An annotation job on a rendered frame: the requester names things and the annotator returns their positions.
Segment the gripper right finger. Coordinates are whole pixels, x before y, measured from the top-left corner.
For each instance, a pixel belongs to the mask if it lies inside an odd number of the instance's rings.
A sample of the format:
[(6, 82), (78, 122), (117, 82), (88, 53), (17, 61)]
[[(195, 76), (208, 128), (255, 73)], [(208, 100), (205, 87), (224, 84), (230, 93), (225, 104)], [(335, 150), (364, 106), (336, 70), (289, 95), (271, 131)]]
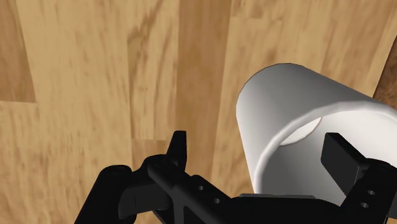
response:
[(397, 168), (366, 158), (336, 132), (324, 136), (321, 163), (345, 195), (331, 224), (386, 224), (397, 194)]

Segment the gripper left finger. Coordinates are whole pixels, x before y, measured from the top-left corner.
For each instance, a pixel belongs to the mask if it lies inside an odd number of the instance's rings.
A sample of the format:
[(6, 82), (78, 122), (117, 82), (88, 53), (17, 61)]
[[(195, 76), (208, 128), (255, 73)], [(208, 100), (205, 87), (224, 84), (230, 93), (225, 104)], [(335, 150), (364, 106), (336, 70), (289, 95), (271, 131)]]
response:
[(74, 224), (134, 224), (151, 211), (162, 224), (229, 224), (229, 197), (199, 175), (186, 173), (186, 132), (173, 133), (165, 154), (144, 159), (138, 170), (104, 168)]

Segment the white cup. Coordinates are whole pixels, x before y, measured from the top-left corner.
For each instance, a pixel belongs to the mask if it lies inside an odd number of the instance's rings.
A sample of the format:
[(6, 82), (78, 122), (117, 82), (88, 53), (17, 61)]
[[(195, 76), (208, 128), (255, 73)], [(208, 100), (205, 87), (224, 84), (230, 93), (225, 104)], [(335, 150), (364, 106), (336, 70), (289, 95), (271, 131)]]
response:
[(236, 117), (255, 193), (341, 204), (345, 195), (321, 163), (328, 132), (397, 167), (397, 110), (300, 65), (254, 74), (240, 91)]

